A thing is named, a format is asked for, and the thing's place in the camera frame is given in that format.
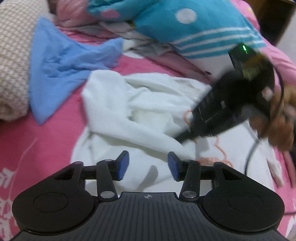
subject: white polka dot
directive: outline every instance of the white polka dot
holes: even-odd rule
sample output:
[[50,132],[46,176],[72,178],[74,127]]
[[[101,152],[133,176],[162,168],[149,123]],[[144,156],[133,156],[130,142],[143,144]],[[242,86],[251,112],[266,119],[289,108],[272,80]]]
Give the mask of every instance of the white polka dot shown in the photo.
[[183,24],[193,23],[196,18],[196,12],[189,8],[183,8],[176,13],[176,19]]

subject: blanket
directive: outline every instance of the blanket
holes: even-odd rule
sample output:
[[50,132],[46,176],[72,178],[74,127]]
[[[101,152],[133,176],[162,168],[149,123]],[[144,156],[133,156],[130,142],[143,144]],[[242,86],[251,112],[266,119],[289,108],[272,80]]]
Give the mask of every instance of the blanket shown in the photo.
[[117,66],[123,39],[100,46],[78,43],[61,33],[49,20],[40,18],[34,33],[29,100],[38,124],[43,124],[90,72]]
[[137,32],[171,44],[183,57],[214,77],[232,63],[238,43],[259,49],[264,40],[229,0],[90,0],[88,11],[100,20],[132,20]]
[[40,15],[49,12],[46,0],[5,0],[0,5],[0,119],[27,114],[30,52]]
[[[159,73],[121,76],[113,71],[93,71],[82,92],[88,125],[76,143],[71,162],[95,165],[129,151],[130,166],[124,179],[116,183],[118,193],[179,193],[182,183],[173,181],[167,165],[170,151],[181,159],[199,162],[216,158],[243,172],[244,160],[256,138],[247,122],[218,138],[198,139],[197,144],[188,141],[181,145],[171,137],[186,127],[183,114],[209,89],[196,80]],[[274,151],[264,143],[254,154],[249,176],[273,190],[267,161],[281,179]],[[206,193],[210,185],[202,188]],[[89,184],[86,189],[95,194],[96,186]]]

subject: blue trigger pad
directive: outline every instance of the blue trigger pad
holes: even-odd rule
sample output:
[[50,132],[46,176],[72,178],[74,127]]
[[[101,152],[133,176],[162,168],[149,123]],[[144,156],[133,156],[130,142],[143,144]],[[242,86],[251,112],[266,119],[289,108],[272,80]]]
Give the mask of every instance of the blue trigger pad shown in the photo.
[[124,153],[123,157],[119,158],[121,159],[119,160],[119,170],[117,172],[117,178],[118,180],[122,180],[129,165],[129,153],[126,152]]
[[179,181],[178,160],[175,159],[171,152],[168,154],[168,167],[170,168],[174,180]]

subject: blue cloth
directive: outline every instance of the blue cloth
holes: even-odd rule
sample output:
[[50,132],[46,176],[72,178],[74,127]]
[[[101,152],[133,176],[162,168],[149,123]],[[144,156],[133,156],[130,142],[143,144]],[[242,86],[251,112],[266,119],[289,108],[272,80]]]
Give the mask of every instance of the blue cloth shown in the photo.
[[225,55],[242,42],[265,46],[229,0],[89,0],[88,12],[101,20],[133,20],[139,33],[172,44],[187,59]]
[[43,124],[93,70],[117,66],[123,39],[100,46],[78,43],[40,18],[33,37],[29,100],[33,115]]

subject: striped fabric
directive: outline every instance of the striped fabric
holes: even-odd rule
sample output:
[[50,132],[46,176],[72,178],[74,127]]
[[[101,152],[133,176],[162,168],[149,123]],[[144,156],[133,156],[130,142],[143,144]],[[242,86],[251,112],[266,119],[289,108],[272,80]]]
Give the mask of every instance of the striped fabric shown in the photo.
[[185,58],[204,58],[227,54],[238,42],[255,49],[265,46],[259,33],[249,27],[203,31],[173,41],[171,44]]

